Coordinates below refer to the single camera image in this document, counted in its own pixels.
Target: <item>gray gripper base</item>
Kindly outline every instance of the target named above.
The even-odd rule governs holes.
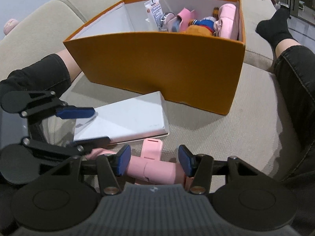
[[[205,196],[185,192],[181,185],[126,185],[120,195],[103,197],[81,224],[58,232],[19,228],[13,236],[298,236],[290,226],[269,232],[235,227],[217,215]]]

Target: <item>tile floor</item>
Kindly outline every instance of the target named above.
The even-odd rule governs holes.
[[[298,18],[288,19],[289,31],[300,44],[315,53],[315,27]]]

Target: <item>pink plastic tab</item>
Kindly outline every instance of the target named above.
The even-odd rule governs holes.
[[[163,149],[163,141],[160,139],[146,138],[143,141],[141,158],[160,160]]]

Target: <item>person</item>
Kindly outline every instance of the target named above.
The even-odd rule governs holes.
[[[274,73],[279,82],[293,126],[305,150],[298,166],[282,183],[297,197],[298,211],[292,223],[302,235],[315,228],[315,55],[289,33],[289,11],[279,9],[256,32],[276,53]],[[60,97],[81,69],[67,50],[48,55],[39,62],[13,71],[0,82],[0,101],[11,90],[49,90]]]

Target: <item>box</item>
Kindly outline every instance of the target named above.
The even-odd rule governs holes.
[[[169,132],[165,100],[157,91],[98,107],[92,118],[77,119],[73,140],[108,136],[116,144]]]
[[[122,0],[65,41],[86,77],[94,83],[142,94],[160,91],[165,100],[228,114],[245,53],[240,0],[160,0],[163,12],[195,10],[197,19],[214,7],[239,8],[238,40],[184,33],[150,32],[144,2]]]

